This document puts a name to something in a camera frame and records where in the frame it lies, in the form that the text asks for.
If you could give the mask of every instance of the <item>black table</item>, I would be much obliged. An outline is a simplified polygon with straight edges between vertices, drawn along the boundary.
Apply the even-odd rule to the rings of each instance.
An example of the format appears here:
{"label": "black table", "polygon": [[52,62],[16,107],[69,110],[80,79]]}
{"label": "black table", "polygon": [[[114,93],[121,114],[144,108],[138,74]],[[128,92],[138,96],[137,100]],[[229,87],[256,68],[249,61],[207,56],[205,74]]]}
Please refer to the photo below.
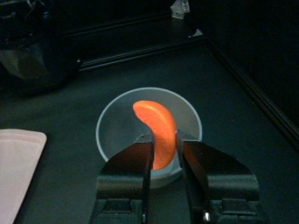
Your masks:
{"label": "black table", "polygon": [[[58,90],[0,96],[0,128],[44,132],[48,141],[14,223],[88,223],[104,160],[98,115],[125,91],[167,88],[195,107],[203,142],[256,174],[272,224],[299,220],[299,155],[209,47],[199,44],[81,73]],[[188,223],[183,180],[150,191],[150,223]]]}

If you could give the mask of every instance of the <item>orange carrot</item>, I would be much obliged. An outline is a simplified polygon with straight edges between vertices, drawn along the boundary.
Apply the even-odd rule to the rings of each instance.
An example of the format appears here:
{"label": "orange carrot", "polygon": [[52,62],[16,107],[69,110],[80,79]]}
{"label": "orange carrot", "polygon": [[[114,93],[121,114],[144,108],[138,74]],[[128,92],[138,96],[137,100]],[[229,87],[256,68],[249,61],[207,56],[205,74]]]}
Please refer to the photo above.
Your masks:
{"label": "orange carrot", "polygon": [[163,169],[173,160],[176,125],[169,110],[155,101],[137,101],[134,115],[153,132],[153,170]]}

